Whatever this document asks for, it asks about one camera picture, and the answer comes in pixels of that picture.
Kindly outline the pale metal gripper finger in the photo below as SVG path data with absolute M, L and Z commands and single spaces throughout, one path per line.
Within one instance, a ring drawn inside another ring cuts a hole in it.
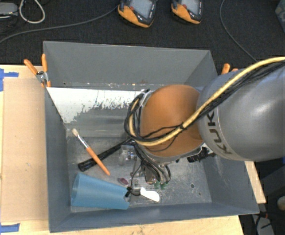
M 140 164 L 137 168 L 131 172 L 131 180 L 138 181 L 140 178 L 144 177 L 144 167 Z
M 134 145 L 124 144 L 119 150 L 119 165 L 123 166 L 127 162 L 133 162 L 137 160 L 136 151 Z

